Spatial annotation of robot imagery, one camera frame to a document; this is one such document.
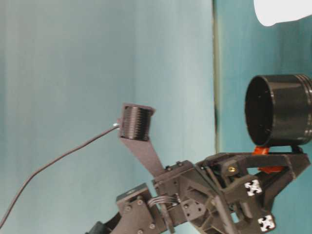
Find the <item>black cylindrical cup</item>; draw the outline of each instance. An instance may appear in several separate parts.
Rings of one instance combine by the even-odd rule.
[[[312,138],[312,82],[305,75],[256,76],[245,99],[249,135],[258,146],[301,145]]]

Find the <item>screw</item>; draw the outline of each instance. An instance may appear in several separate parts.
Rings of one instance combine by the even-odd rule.
[[[155,224],[154,224],[154,223],[151,223],[150,229],[154,229],[155,227],[156,227]]]
[[[228,168],[228,171],[229,171],[229,172],[236,172],[236,168],[235,168],[235,167],[229,167],[229,168]]]
[[[131,209],[132,209],[131,206],[126,206],[125,211],[126,211],[126,212],[129,212]]]

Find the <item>ribbed black cylinder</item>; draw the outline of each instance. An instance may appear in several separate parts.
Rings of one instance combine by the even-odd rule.
[[[256,76],[245,99],[249,135],[258,146],[301,145],[312,138],[312,82],[305,75]]]
[[[148,141],[152,114],[151,110],[137,106],[125,107],[121,136],[127,139]]]

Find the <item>robotic arm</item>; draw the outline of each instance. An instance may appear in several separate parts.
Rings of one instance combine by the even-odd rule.
[[[124,104],[119,139],[153,175],[157,197],[141,184],[117,197],[119,212],[86,234],[159,234],[184,222],[202,234],[262,234],[276,227],[275,197],[309,165],[298,146],[312,137],[312,83],[304,75],[256,76],[246,94],[253,153],[220,153],[163,168],[149,139],[153,108]],[[289,145],[289,153],[269,147]],[[259,168],[251,175],[249,168]]]

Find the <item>white object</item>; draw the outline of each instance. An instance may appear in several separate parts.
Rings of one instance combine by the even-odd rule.
[[[247,189],[248,196],[254,196],[262,192],[260,183],[257,179],[254,179],[252,182],[245,183],[245,188]]]
[[[258,223],[260,224],[261,231],[263,232],[267,232],[268,230],[275,228],[275,223],[271,215],[258,219]]]
[[[312,15],[311,0],[253,0],[253,3],[257,18],[264,26]]]

